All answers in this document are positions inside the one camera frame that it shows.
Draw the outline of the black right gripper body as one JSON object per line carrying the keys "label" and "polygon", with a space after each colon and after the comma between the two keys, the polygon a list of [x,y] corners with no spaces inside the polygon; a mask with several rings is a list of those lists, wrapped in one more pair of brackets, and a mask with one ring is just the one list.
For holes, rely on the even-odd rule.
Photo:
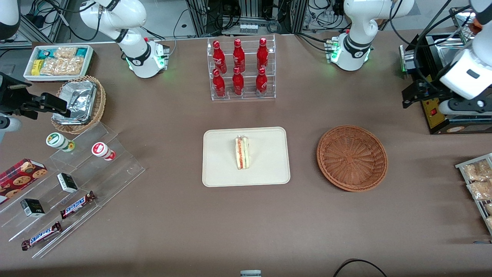
{"label": "black right gripper body", "polygon": [[4,115],[37,117],[38,112],[26,107],[26,103],[35,98],[27,90],[30,83],[19,81],[4,73],[0,74],[0,112]]}

